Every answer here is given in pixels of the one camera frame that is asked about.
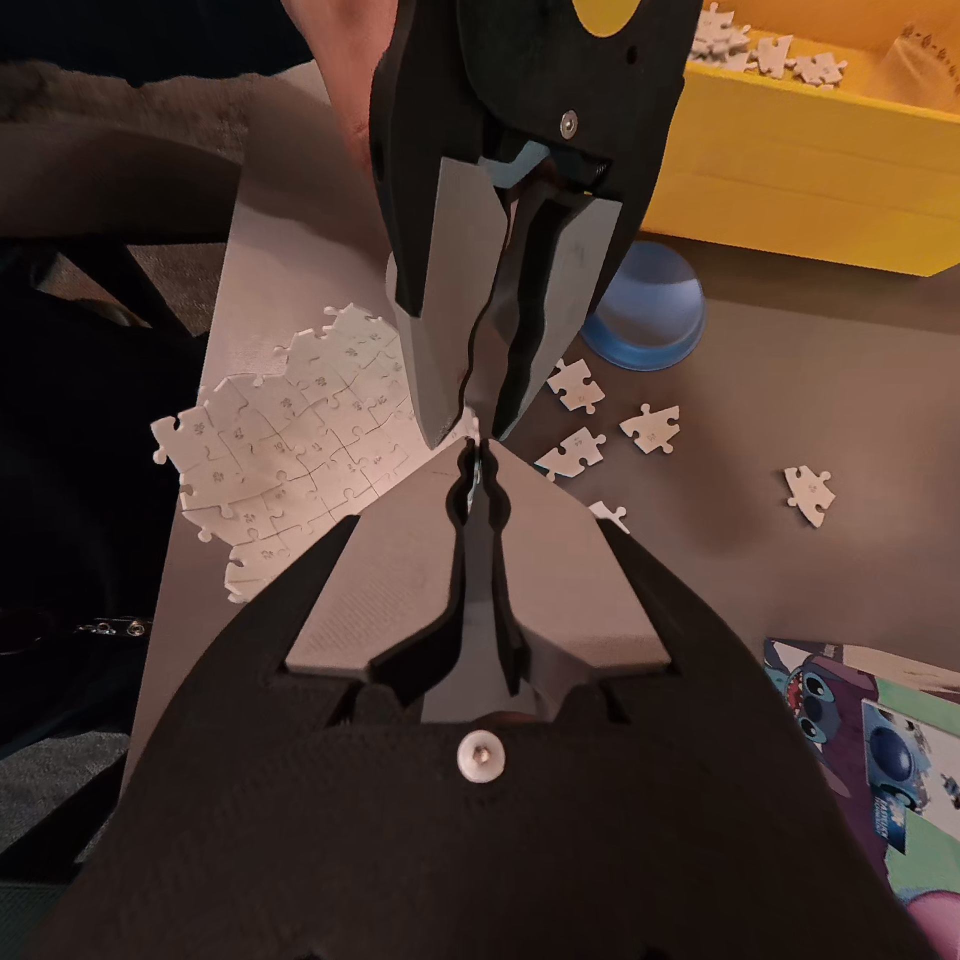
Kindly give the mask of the pile of loose puzzle pieces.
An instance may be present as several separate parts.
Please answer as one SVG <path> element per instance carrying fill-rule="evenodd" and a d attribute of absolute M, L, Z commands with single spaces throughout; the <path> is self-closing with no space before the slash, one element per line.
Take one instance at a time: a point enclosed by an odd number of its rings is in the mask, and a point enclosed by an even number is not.
<path fill-rule="evenodd" d="M 699 15 L 688 61 L 695 65 L 770 81 L 795 81 L 834 90 L 845 79 L 849 61 L 833 51 L 815 49 L 792 33 L 756 32 L 717 2 Z"/>

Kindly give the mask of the cartoon printed puzzle box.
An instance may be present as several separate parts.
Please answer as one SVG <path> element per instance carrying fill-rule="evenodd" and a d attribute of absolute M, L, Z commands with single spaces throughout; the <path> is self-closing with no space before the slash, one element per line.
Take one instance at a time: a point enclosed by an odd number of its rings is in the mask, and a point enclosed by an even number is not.
<path fill-rule="evenodd" d="M 779 638 L 763 666 L 870 866 L 934 951 L 958 958 L 958 672 Z"/>

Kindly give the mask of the blue plastic bowl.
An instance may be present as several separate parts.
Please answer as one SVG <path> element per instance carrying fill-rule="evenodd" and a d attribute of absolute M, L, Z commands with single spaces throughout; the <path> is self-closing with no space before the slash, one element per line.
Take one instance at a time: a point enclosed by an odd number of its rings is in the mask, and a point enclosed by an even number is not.
<path fill-rule="evenodd" d="M 702 286 L 689 262 L 668 246 L 640 241 L 586 318 L 581 337 L 615 366 L 654 372 L 691 354 L 706 317 Z"/>

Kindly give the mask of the clear plastic bag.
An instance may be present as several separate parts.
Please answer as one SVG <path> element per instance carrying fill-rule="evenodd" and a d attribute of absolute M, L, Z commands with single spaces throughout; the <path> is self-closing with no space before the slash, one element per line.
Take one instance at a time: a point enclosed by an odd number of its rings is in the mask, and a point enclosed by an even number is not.
<path fill-rule="evenodd" d="M 882 99 L 958 114 L 959 13 L 915 17 L 903 26 L 878 71 Z"/>

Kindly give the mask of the yellow board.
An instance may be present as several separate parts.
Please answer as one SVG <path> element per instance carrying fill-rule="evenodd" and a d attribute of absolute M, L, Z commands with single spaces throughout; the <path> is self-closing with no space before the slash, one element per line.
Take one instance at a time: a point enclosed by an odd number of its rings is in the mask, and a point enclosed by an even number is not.
<path fill-rule="evenodd" d="M 823 89 L 693 60 L 642 229 L 766 253 L 932 277 L 959 259 L 958 97 L 892 99 L 872 79 L 906 37 L 958 91 L 958 2 L 718 2 L 749 48 L 833 54 Z"/>

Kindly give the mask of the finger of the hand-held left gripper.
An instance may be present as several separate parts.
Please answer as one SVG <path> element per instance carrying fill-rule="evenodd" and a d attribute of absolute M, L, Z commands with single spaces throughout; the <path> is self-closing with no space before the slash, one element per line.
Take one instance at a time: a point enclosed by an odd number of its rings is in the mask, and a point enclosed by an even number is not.
<path fill-rule="evenodd" d="M 487 171 L 440 161 L 423 302 L 407 316 L 407 378 L 414 414 L 429 449 L 463 413 L 476 325 L 493 292 L 507 234 L 507 213 Z"/>
<path fill-rule="evenodd" d="M 509 348 L 494 438 L 510 434 L 581 330 L 620 210 L 617 200 L 547 182 L 519 197 L 490 303 Z"/>

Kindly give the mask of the partly built puzzle ball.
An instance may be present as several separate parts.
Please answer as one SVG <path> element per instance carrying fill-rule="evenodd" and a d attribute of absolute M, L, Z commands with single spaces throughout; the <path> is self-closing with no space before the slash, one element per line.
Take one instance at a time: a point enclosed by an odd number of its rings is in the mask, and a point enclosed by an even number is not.
<path fill-rule="evenodd" d="M 230 546 L 223 584 L 244 604 L 337 522 L 360 514 L 436 450 L 418 426 L 399 333 L 349 304 L 274 352 L 281 372 L 201 389 L 154 421 L 152 458 L 179 474 L 183 517 Z"/>

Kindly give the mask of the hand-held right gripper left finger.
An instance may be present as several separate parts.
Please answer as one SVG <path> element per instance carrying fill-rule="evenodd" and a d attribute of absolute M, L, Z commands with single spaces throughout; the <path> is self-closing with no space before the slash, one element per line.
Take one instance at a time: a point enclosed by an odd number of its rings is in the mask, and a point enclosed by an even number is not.
<path fill-rule="evenodd" d="M 456 665 L 477 444 L 439 452 L 359 515 L 285 660 L 388 687 L 409 706 Z"/>

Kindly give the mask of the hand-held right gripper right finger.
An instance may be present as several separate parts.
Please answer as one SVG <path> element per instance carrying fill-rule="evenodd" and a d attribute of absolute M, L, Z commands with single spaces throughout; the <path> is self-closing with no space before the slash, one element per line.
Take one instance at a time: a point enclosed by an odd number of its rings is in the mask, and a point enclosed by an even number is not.
<path fill-rule="evenodd" d="M 494 439 L 480 463 L 508 690 L 525 683 L 550 721 L 574 688 L 664 671 L 670 656 L 594 514 Z"/>

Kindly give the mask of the person's left hand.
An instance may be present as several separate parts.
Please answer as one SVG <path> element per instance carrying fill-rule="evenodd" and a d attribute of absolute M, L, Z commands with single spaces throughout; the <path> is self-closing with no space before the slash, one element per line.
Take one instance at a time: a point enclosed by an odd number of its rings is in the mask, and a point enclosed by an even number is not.
<path fill-rule="evenodd" d="M 323 79 L 343 143 L 373 178 L 369 123 L 372 82 L 396 24 L 397 1 L 284 1 Z"/>

